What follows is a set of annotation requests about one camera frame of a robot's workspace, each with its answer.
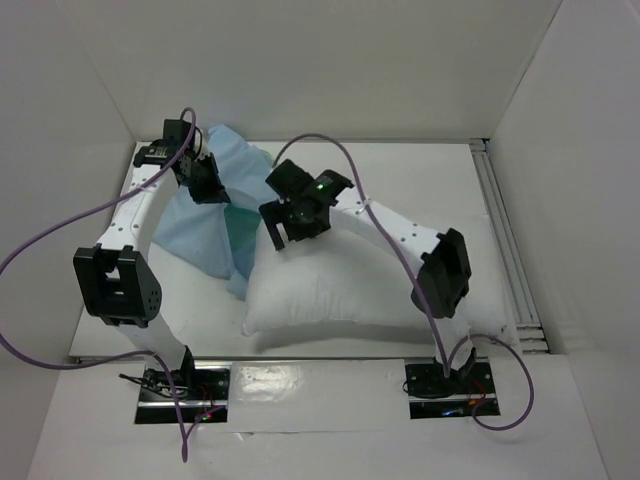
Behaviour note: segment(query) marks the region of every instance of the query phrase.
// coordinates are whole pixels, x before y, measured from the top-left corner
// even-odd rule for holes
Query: light blue fabric
[[[160,218],[154,242],[207,275],[228,278],[227,289],[244,299],[258,207],[277,198],[265,183],[271,160],[224,125],[209,129],[208,147],[231,204],[196,205],[189,190],[179,188]]]

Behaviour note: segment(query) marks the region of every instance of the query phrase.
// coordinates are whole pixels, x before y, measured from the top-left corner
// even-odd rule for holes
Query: cable
[[[364,205],[365,210],[369,214],[369,218],[371,218],[371,222],[375,225],[375,227],[378,229],[380,234],[384,237],[384,239],[387,241],[389,246],[392,248],[393,252],[396,254],[396,257],[398,257],[398,260],[400,260],[400,263],[402,264],[402,268],[404,268],[404,271],[406,272],[407,276],[411,280],[411,283],[413,284],[414,291],[418,296],[418,300],[420,301],[422,310],[427,316],[427,320],[429,320],[429,326],[431,327],[431,331],[433,332],[433,337],[435,338],[435,341],[436,341],[436,346],[438,347],[438,351],[440,352],[440,357],[441,357],[442,365],[444,369],[444,376],[445,378],[449,378],[451,367],[447,363],[447,357],[444,351],[444,343],[442,342],[442,337],[440,336],[440,332],[438,331],[438,327],[436,326],[436,321],[433,318],[433,314],[431,313],[431,308],[429,307],[429,303],[427,302],[427,299],[424,296],[424,293],[422,292],[422,288],[420,288],[420,285],[418,284],[418,280],[413,276],[413,272],[411,271],[409,262],[402,254],[402,251],[400,250],[396,242],[393,240],[393,237],[389,235],[389,232],[387,232],[387,230],[382,226],[382,224],[378,220],[378,217],[376,217],[375,213],[373,213],[373,209],[371,208],[371,205],[369,205],[369,202],[367,202],[367,196],[364,193],[364,187],[362,186],[362,181],[360,180],[360,174],[358,173],[358,169],[356,168],[356,164],[353,161],[353,158],[351,158],[351,154],[345,148],[345,146],[342,145],[339,141],[327,135],[323,135],[321,133],[303,133],[302,135],[298,135],[297,137],[292,138],[285,144],[284,147],[282,147],[282,149],[276,156],[275,161],[273,162],[273,168],[275,168],[276,165],[278,165],[280,158],[291,145],[293,145],[294,143],[304,138],[319,138],[321,140],[333,143],[336,147],[338,147],[342,151],[344,156],[347,158],[347,162],[349,162],[349,167],[351,167],[351,172],[353,174],[353,181],[356,184],[356,188],[358,190],[358,194],[360,195],[360,200],[362,201],[362,205]]]
[[[344,156],[347,159],[347,162],[349,163],[349,167],[351,168],[351,172],[353,174],[353,180],[356,184],[356,188],[358,190],[358,194],[360,195],[360,199],[362,200],[362,204],[364,205],[365,210],[367,211],[367,213],[369,214],[369,218],[371,218],[371,222],[375,225],[375,227],[378,229],[378,231],[380,232],[380,234],[384,237],[384,239],[387,241],[387,243],[391,246],[391,248],[393,249],[394,253],[396,254],[396,256],[398,257],[398,260],[400,260],[400,263],[402,264],[404,271],[406,272],[407,276],[409,277],[409,280],[411,280],[411,283],[413,284],[414,290],[418,296],[418,300],[420,301],[420,305],[422,306],[422,310],[424,311],[425,315],[427,316],[427,319],[429,320],[429,325],[431,327],[431,331],[433,332],[433,336],[435,338],[436,341],[436,345],[438,347],[438,350],[440,351],[440,356],[442,359],[442,367],[444,370],[444,376],[445,378],[449,378],[449,375],[451,373],[451,364],[453,362],[453,359],[455,358],[456,353],[458,353],[458,350],[460,350],[460,347],[462,347],[462,345],[464,345],[467,341],[471,341],[472,338],[485,338],[488,339],[492,342],[496,342],[498,344],[500,344],[501,346],[503,346],[504,348],[506,348],[509,353],[511,353],[511,355],[513,355],[515,357],[515,359],[518,361],[518,363],[520,364],[520,367],[522,367],[522,371],[524,372],[524,375],[527,379],[527,384],[529,386],[529,403],[527,404],[527,408],[525,409],[524,413],[514,422],[508,424],[508,425],[503,425],[503,426],[492,426],[492,425],[487,425],[486,423],[482,422],[481,420],[478,419],[477,417],[477,411],[478,408],[483,405],[485,402],[487,402],[488,400],[484,400],[482,402],[477,403],[474,407],[473,410],[471,410],[471,417],[473,418],[473,420],[480,425],[483,428],[486,428],[487,430],[492,430],[492,431],[504,431],[504,430],[510,430],[514,427],[517,427],[518,425],[520,425],[522,422],[524,422],[524,420],[529,416],[529,414],[531,413],[531,409],[533,408],[533,402],[534,402],[534,398],[535,398],[535,389],[534,389],[534,385],[533,385],[533,379],[531,378],[531,374],[529,373],[529,369],[527,368],[527,366],[525,365],[524,361],[522,360],[522,357],[520,357],[520,355],[518,355],[518,352],[516,352],[513,347],[511,347],[511,345],[509,345],[508,343],[504,342],[503,340],[500,340],[498,337],[494,337],[492,335],[487,335],[484,333],[473,333],[470,334],[464,338],[462,338],[451,350],[451,353],[449,354],[449,357],[446,357],[445,351],[444,351],[444,344],[442,342],[442,337],[440,336],[440,333],[438,332],[438,327],[436,325],[435,319],[433,318],[433,314],[431,313],[431,308],[429,307],[429,302],[427,302],[426,297],[424,296],[424,293],[422,292],[422,289],[420,288],[420,285],[418,285],[418,282],[416,280],[416,278],[413,276],[413,272],[411,271],[411,267],[409,266],[409,262],[407,262],[407,259],[404,257],[402,251],[400,250],[400,248],[398,248],[398,245],[396,244],[395,240],[393,239],[393,237],[389,234],[389,232],[387,232],[387,230],[382,226],[382,224],[378,221],[378,218],[376,217],[375,213],[373,212],[373,209],[371,208],[371,206],[369,205],[369,203],[366,201],[367,200],[367,196],[365,195],[364,192],[364,187],[362,186],[362,182],[360,180],[360,175],[358,174],[358,169],[356,168],[356,164],[353,161],[353,158],[351,157],[351,154],[349,153],[349,151],[347,150],[347,148],[342,145],[342,143],[340,143],[338,140],[329,137],[328,135],[323,135],[321,133],[303,133],[302,135],[298,135],[297,137],[292,138],[291,140],[289,140],[284,147],[282,147],[280,149],[280,152],[278,152],[278,155],[276,156],[275,161],[273,162],[273,168],[275,168],[278,165],[278,162],[280,161],[280,158],[282,157],[282,155],[284,154],[284,152],[287,151],[287,149],[293,145],[294,143],[304,139],[304,138],[318,138],[320,140],[324,140],[326,142],[332,143],[334,144],[336,147],[338,147],[340,149],[340,151],[342,151],[342,153],[344,154]]]
[[[511,345],[509,345],[507,342],[499,339],[498,337],[494,337],[493,335],[487,335],[486,333],[472,333],[468,337],[464,337],[464,338],[460,339],[460,341],[458,343],[456,343],[456,346],[453,347],[453,350],[451,350],[451,354],[449,355],[449,359],[447,361],[451,362],[451,360],[453,360],[453,357],[455,356],[455,354],[458,353],[458,350],[460,349],[460,347],[462,345],[464,345],[465,342],[471,340],[472,338],[484,338],[484,339],[490,340],[492,342],[496,342],[499,345],[501,345],[504,348],[506,348],[509,351],[509,353],[511,355],[513,355],[513,357],[520,364],[520,367],[522,368],[522,371],[524,372],[524,376],[527,379],[527,386],[529,387],[529,402],[527,403],[527,408],[525,409],[524,413],[522,415],[520,415],[520,417],[518,417],[515,421],[513,421],[513,422],[511,422],[511,423],[509,423],[507,425],[494,426],[494,425],[488,425],[488,424],[482,422],[481,420],[479,420],[478,419],[478,415],[477,415],[478,408],[480,408],[482,405],[484,405],[486,402],[488,402],[489,399],[485,399],[483,401],[479,401],[478,403],[476,403],[476,405],[471,410],[471,418],[473,418],[473,420],[478,425],[480,425],[482,428],[486,428],[487,430],[492,430],[494,432],[503,432],[505,430],[511,430],[512,428],[515,428],[518,425],[520,425],[522,422],[524,422],[526,420],[526,418],[529,416],[529,414],[531,413],[531,410],[533,409],[533,402],[534,402],[534,399],[535,399],[535,388],[533,386],[533,379],[531,378],[531,373],[529,373],[529,369],[525,365],[524,360],[522,360],[522,357],[520,355],[518,355],[518,352],[516,352]]]
[[[180,149],[176,152],[176,154],[171,158],[171,160],[169,160],[167,162],[167,164],[164,167],[162,167],[158,171],[158,173],[153,175],[151,178],[149,178],[146,182],[144,182],[139,187],[137,187],[137,188],[125,193],[124,195],[121,195],[121,196],[119,196],[119,197],[117,197],[117,198],[115,198],[113,200],[109,200],[108,202],[103,203],[102,205],[98,205],[97,207],[92,208],[90,210],[87,210],[86,212],[82,212],[82,213],[79,213],[77,215],[74,215],[73,217],[70,217],[67,220],[63,220],[62,222],[57,223],[57,224],[53,225],[52,227],[47,228],[46,230],[40,232],[36,236],[34,236],[31,239],[27,240],[22,245],[18,246],[15,250],[13,250],[7,256],[7,258],[5,258],[2,261],[2,263],[0,263],[0,276],[4,273],[4,271],[7,269],[9,264],[11,262],[13,262],[13,260],[16,259],[16,257],[18,255],[20,255],[22,252],[24,252],[27,248],[31,247],[33,244],[39,242],[43,238],[51,235],[52,233],[60,230],[61,228],[66,227],[67,225],[70,225],[70,224],[72,224],[74,222],[77,222],[79,220],[87,218],[87,217],[89,217],[91,215],[94,215],[94,214],[96,214],[98,212],[102,212],[103,210],[106,210],[106,209],[108,209],[110,207],[113,207],[114,205],[116,205],[116,204],[118,204],[120,202],[124,202],[125,200],[128,200],[128,199],[134,197],[135,195],[137,195],[141,191],[143,191],[146,188],[148,188],[149,186],[153,185],[160,177],[162,177],[166,172],[168,172],[171,169],[171,167],[173,167],[173,165],[182,157],[182,155],[184,155],[184,152],[186,151],[187,147],[189,146],[189,143],[191,142],[191,140],[193,139],[193,136],[195,135],[195,131],[196,131],[196,112],[193,110],[193,108],[191,108],[191,107],[185,108],[182,111],[182,113],[180,114],[180,120],[183,120],[185,114],[187,114],[187,113],[191,114],[191,127],[189,128],[189,133],[187,134],[187,138],[185,139],[185,141],[182,144],[182,146],[180,147]],[[187,432],[185,431],[184,420],[182,418],[182,411],[180,409],[180,399],[178,397],[178,393],[177,393],[177,390],[176,390],[175,382],[173,381],[173,377],[171,375],[171,370],[169,370],[169,367],[167,367],[167,364],[164,362],[164,360],[162,360],[162,358],[160,358],[154,352],[149,352],[149,351],[146,351],[146,350],[136,350],[136,351],[133,351],[133,352],[123,353],[121,355],[115,355],[113,357],[104,358],[104,359],[96,360],[96,361],[93,361],[93,362],[79,363],[79,364],[74,364],[74,365],[56,365],[56,364],[52,364],[52,363],[47,363],[47,362],[42,362],[40,360],[36,360],[36,359],[31,358],[28,355],[25,355],[24,353],[20,352],[17,348],[15,348],[5,338],[5,336],[2,334],[2,332],[0,332],[0,345],[2,347],[4,347],[5,350],[7,350],[11,355],[16,357],[18,360],[22,360],[23,362],[28,363],[29,365],[33,365],[34,367],[44,368],[44,369],[47,369],[47,370],[81,370],[81,369],[84,369],[84,368],[91,368],[91,367],[95,367],[95,366],[98,366],[98,365],[104,365],[105,363],[113,362],[113,361],[116,361],[116,360],[122,360],[122,359],[125,359],[125,358],[132,358],[132,357],[139,357],[139,356],[150,356],[150,357],[155,358],[158,361],[158,363],[160,364],[160,366],[162,367],[162,369],[164,370],[164,373],[167,376],[167,381],[169,382],[171,396],[173,397],[173,403],[174,403],[174,406],[175,406],[175,409],[176,409],[176,416],[178,418],[178,426],[180,427],[180,435],[182,436],[182,461],[186,463],[186,461],[188,459],[188,456],[189,456],[189,448],[187,446],[187,440],[188,440],[189,436],[187,435]]]

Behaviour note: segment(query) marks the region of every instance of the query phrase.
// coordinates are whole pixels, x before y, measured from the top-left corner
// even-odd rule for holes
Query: table surface
[[[28,478],[607,478],[565,357],[526,357],[536,386],[536,403],[523,425],[502,433],[481,430],[470,418],[409,420],[406,403],[403,408],[397,403],[401,398],[402,363],[393,362],[398,361],[370,361],[366,365],[349,362],[352,368],[346,373],[341,368],[342,374],[336,374],[335,364],[342,367],[344,362],[312,362],[316,366],[310,375],[304,368],[298,371],[302,384],[306,376],[306,383],[322,386],[330,381],[332,388],[308,398],[306,410],[301,403],[292,403],[286,397],[272,397],[232,414],[232,399],[230,425],[199,426],[190,439],[190,460],[186,465],[180,458],[176,425],[133,424],[137,388],[118,379],[117,374],[139,375],[141,362],[62,372]],[[262,375],[253,371],[252,377],[273,377],[274,370],[269,368],[263,367]],[[485,420],[498,425],[514,420],[522,412],[527,388],[512,359],[493,358],[492,368],[502,415]],[[234,366],[232,376],[238,374]],[[352,397],[361,400],[362,396],[367,401],[360,402],[359,409],[348,401]],[[251,431],[264,431],[265,424],[278,422],[277,419],[287,420],[281,422],[287,431],[295,431],[291,422],[297,422],[297,430],[307,432]],[[311,433],[310,428],[351,431]],[[233,430],[245,433],[230,433]]]
[[[275,155],[282,143],[255,145]],[[347,147],[367,193],[408,218],[427,225],[434,214],[487,216],[468,145],[352,143]],[[313,173],[327,168],[348,172],[345,159],[330,144],[296,144],[288,157]],[[415,357],[434,353],[426,327],[419,331],[316,325],[303,331],[276,330],[244,337],[245,303],[226,291],[226,280],[211,278],[156,245],[151,246],[149,264],[163,285],[165,320],[196,357]],[[129,350],[126,337],[106,328],[86,310],[82,313],[71,355],[105,356]]]

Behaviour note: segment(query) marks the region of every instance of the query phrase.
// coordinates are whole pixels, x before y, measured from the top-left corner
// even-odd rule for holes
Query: purple cable
[[[378,229],[380,234],[384,237],[384,239],[387,241],[389,246],[391,246],[391,248],[393,249],[394,253],[396,254],[396,257],[398,257],[398,260],[400,260],[400,263],[402,264],[402,267],[404,268],[404,271],[406,272],[407,276],[409,277],[409,280],[411,280],[411,283],[413,284],[413,288],[415,289],[416,294],[418,295],[418,300],[420,301],[420,305],[422,306],[422,310],[424,311],[425,315],[427,316],[427,319],[429,320],[429,325],[430,325],[431,330],[433,332],[433,336],[435,338],[436,345],[438,347],[438,350],[440,351],[440,356],[441,356],[441,360],[442,360],[442,366],[443,366],[443,370],[444,370],[444,376],[446,378],[449,377],[449,375],[451,373],[451,364],[453,362],[453,359],[455,358],[456,353],[458,353],[458,350],[460,350],[460,347],[462,347],[462,345],[464,345],[465,342],[470,341],[472,338],[486,338],[486,339],[488,339],[488,340],[490,340],[492,342],[498,343],[499,345],[501,345],[504,348],[506,348],[509,351],[509,353],[511,353],[511,355],[513,355],[515,357],[515,359],[518,361],[518,363],[522,367],[522,371],[524,372],[524,375],[527,378],[527,383],[529,385],[529,403],[527,404],[527,408],[525,409],[524,413],[516,421],[514,421],[514,422],[512,422],[512,423],[510,423],[508,425],[497,426],[497,427],[494,427],[492,425],[487,425],[486,423],[483,423],[480,420],[478,420],[478,417],[477,417],[478,408],[481,405],[483,405],[486,401],[488,401],[488,400],[485,400],[484,402],[480,402],[480,403],[476,404],[473,407],[473,410],[471,411],[471,416],[472,416],[473,420],[478,425],[480,425],[481,427],[486,428],[487,430],[493,430],[493,431],[510,430],[510,429],[512,429],[514,427],[517,427],[522,422],[524,422],[524,420],[531,413],[531,409],[533,408],[533,401],[534,401],[534,397],[535,397],[535,389],[534,389],[534,386],[533,386],[533,379],[531,378],[531,374],[529,373],[529,369],[527,368],[527,366],[525,365],[524,361],[522,360],[522,357],[520,357],[520,355],[518,355],[518,352],[516,352],[513,349],[513,347],[511,347],[508,343],[500,340],[497,337],[494,337],[492,335],[487,335],[487,334],[484,334],[484,333],[473,333],[473,334],[468,335],[467,337],[462,338],[455,345],[455,347],[453,347],[453,349],[451,350],[451,354],[447,358],[446,353],[444,351],[444,344],[442,343],[442,337],[440,337],[440,332],[438,331],[438,327],[436,325],[435,319],[433,318],[433,314],[431,313],[431,308],[429,307],[429,302],[427,302],[427,298],[424,296],[424,293],[422,292],[422,289],[420,288],[420,285],[418,285],[417,279],[413,276],[413,272],[411,271],[411,267],[409,266],[409,262],[407,261],[407,259],[405,258],[404,254],[402,253],[402,250],[400,250],[400,248],[396,244],[396,242],[393,239],[393,237],[382,226],[382,224],[378,220],[378,217],[376,217],[375,213],[373,212],[373,209],[371,208],[369,203],[366,201],[367,200],[367,196],[365,195],[364,187],[362,186],[362,181],[360,180],[360,174],[358,173],[358,169],[356,168],[356,164],[353,161],[353,158],[351,157],[351,154],[346,149],[346,147],[344,145],[342,145],[342,143],[340,143],[338,140],[336,140],[336,139],[334,139],[332,137],[329,137],[328,135],[324,135],[322,133],[303,133],[302,135],[298,135],[297,137],[292,138],[291,140],[289,140],[284,145],[284,147],[282,147],[282,149],[280,150],[280,152],[278,152],[278,155],[276,156],[276,159],[273,162],[273,168],[275,168],[278,165],[278,162],[280,161],[280,158],[282,157],[284,152],[286,152],[287,149],[291,145],[293,145],[294,143],[296,143],[296,142],[298,142],[298,141],[300,141],[302,139],[305,139],[305,138],[318,138],[320,140],[324,140],[326,142],[334,144],[336,147],[338,147],[342,151],[342,153],[344,154],[344,156],[347,159],[347,162],[349,162],[349,167],[351,167],[351,172],[353,174],[353,180],[354,180],[354,182],[356,184],[356,188],[358,190],[358,194],[360,195],[360,199],[362,200],[362,204],[364,205],[365,210],[369,214],[369,218],[371,218],[371,222],[375,225],[375,227]]]
[[[82,220],[84,218],[87,218],[87,217],[89,217],[89,216],[91,216],[93,214],[96,214],[98,212],[102,212],[103,210],[106,210],[107,208],[113,207],[114,205],[117,205],[120,202],[123,202],[125,200],[128,200],[128,199],[136,196],[138,193],[140,193],[144,189],[148,188],[150,185],[153,185],[162,175],[164,175],[166,172],[168,172],[169,169],[171,169],[171,167],[182,157],[182,155],[186,151],[187,147],[189,146],[189,143],[193,139],[193,136],[195,135],[195,131],[196,131],[196,112],[193,110],[193,108],[191,108],[191,107],[185,108],[182,111],[182,113],[180,114],[180,119],[181,120],[184,119],[184,116],[185,116],[185,114],[187,112],[191,114],[191,127],[189,128],[189,133],[187,135],[187,138],[185,139],[185,141],[182,144],[182,146],[180,147],[180,149],[176,152],[176,154],[171,158],[171,160],[169,160],[169,162],[167,162],[167,164],[164,167],[162,167],[158,171],[158,173],[153,175],[151,178],[149,178],[149,180],[147,180],[146,182],[144,182],[142,185],[140,185],[139,187],[135,188],[134,190],[131,190],[131,191],[125,193],[124,195],[121,195],[118,198],[115,198],[113,200],[109,200],[108,202],[103,203],[102,205],[99,205],[99,206],[97,206],[95,208],[92,208],[91,210],[87,210],[86,212],[79,213],[79,214],[77,214],[77,215],[75,215],[75,216],[73,216],[71,218],[68,218],[67,220],[64,220],[64,221],[62,221],[60,223],[57,223],[56,225],[53,225],[52,227],[47,228],[46,230],[44,230],[41,233],[39,233],[36,236],[34,236],[33,238],[27,240],[22,245],[18,246],[13,252],[11,252],[7,256],[7,258],[5,258],[2,261],[2,263],[0,263],[0,275],[2,275],[4,273],[4,271],[9,266],[9,264],[13,260],[15,260],[15,258],[18,255],[20,255],[22,252],[24,252],[27,248],[32,246],[34,243],[39,242],[43,238],[51,235],[52,233],[60,230],[63,227],[66,227],[67,225],[70,225],[70,224],[72,224],[74,222],[77,222],[78,220]],[[167,376],[167,380],[169,382],[169,386],[170,386],[170,390],[171,390],[171,396],[173,397],[173,403],[174,403],[175,408],[176,408],[176,416],[178,418],[178,425],[180,427],[180,433],[182,435],[182,461],[183,462],[187,461],[188,454],[189,454],[188,446],[187,446],[187,439],[189,438],[189,436],[187,435],[187,432],[185,431],[185,427],[184,427],[184,420],[182,418],[182,411],[180,410],[180,399],[178,397],[178,392],[176,390],[176,386],[175,386],[175,383],[173,381],[173,377],[171,375],[171,370],[169,370],[169,367],[167,367],[167,364],[157,354],[155,354],[153,352],[145,351],[145,350],[137,350],[137,351],[133,351],[133,352],[129,352],[129,353],[123,353],[123,354],[120,354],[120,355],[115,355],[115,356],[109,357],[109,358],[103,358],[102,360],[96,360],[96,361],[93,361],[93,362],[74,364],[74,365],[56,365],[56,364],[52,364],[52,363],[41,362],[40,360],[36,360],[34,358],[29,357],[28,355],[25,355],[24,353],[20,352],[17,348],[15,348],[11,343],[9,343],[9,341],[5,338],[5,336],[1,332],[0,332],[0,345],[2,347],[4,347],[14,357],[16,357],[18,360],[22,360],[23,362],[28,363],[29,365],[33,365],[34,367],[44,368],[44,369],[47,369],[47,370],[80,370],[80,369],[83,369],[83,368],[91,368],[91,367],[95,367],[95,366],[98,366],[98,365],[104,365],[105,363],[113,362],[113,361],[116,361],[116,360],[122,360],[124,358],[137,357],[137,356],[141,356],[141,355],[154,357],[158,361],[158,363],[160,364],[162,369],[164,370],[164,372],[165,372],[165,374]]]
[[[393,249],[394,253],[396,254],[396,257],[398,257],[398,260],[400,260],[400,263],[402,264],[402,268],[404,268],[404,271],[407,273],[407,276],[409,277],[409,279],[411,280],[411,283],[413,284],[413,288],[416,292],[416,295],[418,296],[418,301],[420,302],[420,305],[422,305],[422,309],[425,315],[427,316],[427,320],[429,320],[429,325],[431,326],[433,337],[435,338],[436,345],[438,347],[438,350],[440,351],[440,358],[442,360],[442,365],[444,367],[444,376],[448,378],[449,373],[451,371],[451,367],[447,363],[447,357],[444,351],[444,343],[442,342],[442,337],[440,336],[440,332],[438,332],[436,321],[433,318],[433,314],[431,313],[431,307],[429,307],[429,303],[427,302],[427,299],[424,296],[424,293],[422,292],[420,285],[418,285],[418,280],[413,276],[413,272],[411,271],[409,262],[407,262],[407,259],[404,258],[404,255],[402,254],[402,250],[400,250],[396,242],[393,240],[393,237],[391,237],[391,235],[389,235],[389,232],[387,232],[387,230],[382,226],[382,224],[378,220],[378,217],[376,217],[375,213],[373,213],[373,209],[371,208],[371,205],[369,205],[369,203],[367,202],[367,196],[364,193],[364,187],[362,186],[362,181],[360,180],[360,174],[358,173],[358,169],[356,168],[356,164],[353,161],[351,154],[345,148],[345,146],[342,145],[339,141],[327,135],[323,135],[321,133],[303,133],[302,135],[298,135],[297,137],[292,138],[285,144],[284,147],[282,147],[282,149],[276,156],[275,161],[273,162],[273,167],[275,168],[276,165],[278,165],[278,162],[280,161],[280,157],[282,157],[284,152],[291,145],[293,145],[294,143],[304,138],[319,138],[321,140],[325,140],[327,142],[333,143],[336,147],[338,147],[342,151],[342,153],[344,153],[344,156],[347,158],[347,162],[349,162],[349,166],[351,167],[351,172],[353,173],[353,181],[356,184],[358,194],[360,195],[360,200],[362,200],[362,204],[364,205],[365,210],[369,214],[369,218],[371,218],[371,222],[373,222],[373,224],[378,229],[380,234],[384,237],[384,239],[387,241],[389,246]]]

